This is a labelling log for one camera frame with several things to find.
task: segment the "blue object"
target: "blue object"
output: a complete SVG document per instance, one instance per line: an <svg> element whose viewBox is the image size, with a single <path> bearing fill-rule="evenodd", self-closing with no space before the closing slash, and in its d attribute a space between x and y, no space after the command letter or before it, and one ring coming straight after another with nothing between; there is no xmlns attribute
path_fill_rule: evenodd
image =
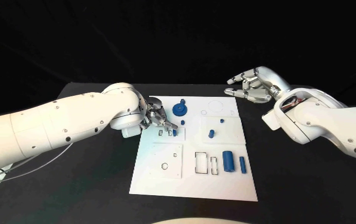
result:
<svg viewBox="0 0 356 224"><path fill-rule="evenodd" d="M215 131L211 130L211 132L209 132L209 138L214 138L214 133L215 133Z"/></svg>
<svg viewBox="0 0 356 224"><path fill-rule="evenodd" d="M173 106L173 114L179 117L185 116L188 113L186 101L182 99L181 103Z"/></svg>
<svg viewBox="0 0 356 224"><path fill-rule="evenodd" d="M224 171L234 172L235 165L234 165L234 156L231 151L222 152L222 159L224 159Z"/></svg>
<svg viewBox="0 0 356 224"><path fill-rule="evenodd" d="M241 173L247 173L245 158L240 156Z"/></svg>

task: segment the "white cable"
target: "white cable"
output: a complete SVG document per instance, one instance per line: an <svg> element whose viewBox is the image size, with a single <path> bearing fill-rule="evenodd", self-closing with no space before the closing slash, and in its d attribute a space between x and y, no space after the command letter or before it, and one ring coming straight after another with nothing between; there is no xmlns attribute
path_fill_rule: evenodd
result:
<svg viewBox="0 0 356 224"><path fill-rule="evenodd" d="M26 159L22 163L19 163L15 167L12 167L10 169L0 171L0 175L6 174L9 171L12 171L13 169L16 169L19 166L22 166L23 164L26 164L32 159L35 159L39 156L39 154L36 156L32 156L29 159Z"/></svg>
<svg viewBox="0 0 356 224"><path fill-rule="evenodd" d="M9 178L9 179L3 179L3 180L0 180L0 183L2 182L5 182L5 181L8 181L8 180L10 180L10 179L16 179L16 178L19 178L19 177L22 177L22 176L25 176L25 175L28 175L28 174L31 174L31 173L34 173L38 169L41 169L42 167L45 167L62 154L64 154L64 152L68 150L68 148L72 146L72 144L70 144L70 146L65 148L65 150L61 152L61 154L47 163L47 164L44 164L41 167L38 167L36 169L34 169L34 170L31 170L31 171L28 171L25 174L21 174L21 175L18 175L18 176L15 176L15 177L12 177L12 178Z"/></svg>

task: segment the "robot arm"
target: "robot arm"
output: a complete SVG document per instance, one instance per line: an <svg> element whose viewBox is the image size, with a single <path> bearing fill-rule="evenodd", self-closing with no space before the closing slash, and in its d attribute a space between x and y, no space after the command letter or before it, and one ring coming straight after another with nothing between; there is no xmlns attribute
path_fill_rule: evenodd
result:
<svg viewBox="0 0 356 224"><path fill-rule="evenodd" d="M100 134L110 124L123 136L142 133L150 124L178 129L156 98L147 102L134 87L117 83L103 93L55 100L0 116L0 168Z"/></svg>
<svg viewBox="0 0 356 224"><path fill-rule="evenodd" d="M243 81L243 90L227 89L227 94L256 103L276 99L273 110L263 116L273 130L283 128L302 144L323 136L348 155L356 157L356 108L348 108L317 89L293 89L264 66L235 76L228 84L237 81Z"/></svg>

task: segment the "black curtain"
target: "black curtain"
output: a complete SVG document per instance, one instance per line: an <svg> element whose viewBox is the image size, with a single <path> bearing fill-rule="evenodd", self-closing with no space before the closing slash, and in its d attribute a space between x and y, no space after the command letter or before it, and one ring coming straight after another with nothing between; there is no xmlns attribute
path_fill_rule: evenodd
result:
<svg viewBox="0 0 356 224"><path fill-rule="evenodd" d="M354 105L351 1L0 0L0 111L71 81L224 84L261 65Z"/></svg>

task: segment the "table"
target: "table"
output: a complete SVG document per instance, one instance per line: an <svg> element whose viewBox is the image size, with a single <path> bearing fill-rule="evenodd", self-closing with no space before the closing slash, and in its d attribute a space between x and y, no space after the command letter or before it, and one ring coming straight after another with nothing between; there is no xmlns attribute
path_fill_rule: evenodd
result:
<svg viewBox="0 0 356 224"><path fill-rule="evenodd" d="M110 84L70 83L60 98ZM134 84L143 96L225 96L227 85ZM130 195L140 136L110 127L41 170L0 184L2 223L153 223L212 217L251 223L356 223L356 159L319 138L300 145L261 120L274 102L237 99L260 202ZM38 167L47 152L8 177Z"/></svg>

